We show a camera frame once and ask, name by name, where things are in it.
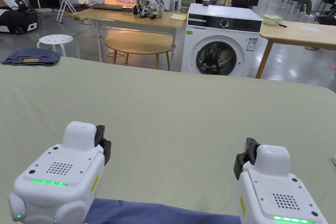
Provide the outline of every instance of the white paper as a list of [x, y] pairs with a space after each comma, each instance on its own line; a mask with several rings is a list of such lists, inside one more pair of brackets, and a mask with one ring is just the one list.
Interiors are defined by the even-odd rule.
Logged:
[[186, 16], [179, 15], [179, 14], [173, 14], [170, 18], [171, 19], [177, 19], [177, 20], [186, 20]]
[[300, 26], [300, 28], [302, 30], [306, 30], [306, 31], [317, 31], [317, 32], [321, 32], [319, 29], [315, 28], [315, 27], [309, 27], [309, 26]]

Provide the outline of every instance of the green led light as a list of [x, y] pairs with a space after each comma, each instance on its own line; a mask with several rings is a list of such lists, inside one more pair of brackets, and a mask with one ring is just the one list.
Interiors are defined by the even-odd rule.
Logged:
[[46, 180], [39, 180], [39, 179], [32, 179], [32, 182], [43, 183], [43, 184], [51, 184], [51, 185], [60, 185], [60, 186], [67, 186], [68, 184], [65, 183], [58, 183], [53, 181], [46, 181]]
[[299, 219], [279, 217], [279, 216], [273, 216], [273, 219], [279, 220], [279, 221], [290, 221], [290, 222], [306, 223], [306, 224], [313, 224], [314, 223], [313, 221], [299, 220]]

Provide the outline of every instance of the round wooden table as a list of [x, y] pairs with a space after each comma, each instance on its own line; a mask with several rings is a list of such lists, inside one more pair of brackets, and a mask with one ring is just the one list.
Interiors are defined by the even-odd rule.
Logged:
[[155, 54], [156, 69], [160, 69], [159, 55], [166, 53], [168, 70], [170, 70], [171, 44], [172, 38], [149, 32], [123, 32], [113, 34], [105, 39], [105, 45], [114, 50], [113, 64], [116, 63], [117, 52], [126, 53], [126, 64], [129, 54]]

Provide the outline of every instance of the washing machine control panel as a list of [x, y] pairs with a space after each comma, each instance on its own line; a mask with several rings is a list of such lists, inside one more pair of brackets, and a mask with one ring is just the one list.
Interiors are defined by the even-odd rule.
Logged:
[[214, 17], [198, 14], [189, 14], [188, 25], [235, 31], [260, 32], [262, 22], [258, 20], [246, 20], [239, 18]]

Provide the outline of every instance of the chair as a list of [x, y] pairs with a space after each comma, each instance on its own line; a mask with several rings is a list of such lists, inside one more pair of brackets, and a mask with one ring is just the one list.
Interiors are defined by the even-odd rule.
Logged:
[[[287, 13], [287, 10], [288, 10], [289, 6], [291, 5], [291, 3], [293, 3], [293, 7], [292, 7], [292, 10], [291, 10], [290, 15], [292, 15], [292, 13], [294, 12], [295, 6], [297, 6], [297, 5], [299, 4], [299, 2], [298, 2], [298, 1], [290, 0], [290, 1], [289, 1], [289, 4], [287, 5], [286, 13]], [[297, 16], [299, 15], [300, 7], [301, 7], [301, 3], [300, 3], [300, 5], [299, 5], [299, 9], [298, 9], [298, 11], [297, 11]]]
[[111, 35], [105, 39], [105, 45], [114, 50], [113, 64], [116, 63], [118, 52], [126, 53], [125, 64], [129, 54], [155, 54], [156, 69], [160, 69], [159, 55], [166, 53], [168, 70], [170, 70], [169, 52], [172, 38], [163, 34], [149, 32], [123, 32]]
[[69, 43], [71, 41], [74, 41], [75, 44], [75, 50], [76, 50], [76, 56], [78, 59], [81, 58], [81, 54], [79, 52], [79, 48], [77, 45], [76, 40], [69, 36], [69, 35], [63, 35], [63, 34], [52, 34], [52, 35], [47, 35], [44, 36], [42, 38], [39, 39], [39, 42], [37, 43], [37, 48], [40, 48], [40, 44], [46, 44], [46, 45], [52, 45], [52, 50], [54, 52], [56, 52], [56, 45], [60, 45], [61, 46], [61, 52], [62, 52], [62, 56], [66, 57], [65, 54], [65, 48], [63, 44]]
[[321, 0], [321, 2], [320, 2], [320, 4], [319, 4], [319, 6], [317, 7], [317, 10], [316, 10], [316, 12], [318, 12], [319, 11], [319, 9], [320, 9], [320, 6], [321, 6], [321, 4], [322, 3], [324, 3], [323, 4], [323, 7], [322, 7], [322, 11], [321, 12], [323, 12], [324, 11], [324, 9], [325, 9], [325, 7], [326, 7], [326, 5], [327, 4], [331, 4], [331, 3], [328, 3], [328, 2], [324, 2], [324, 0]]

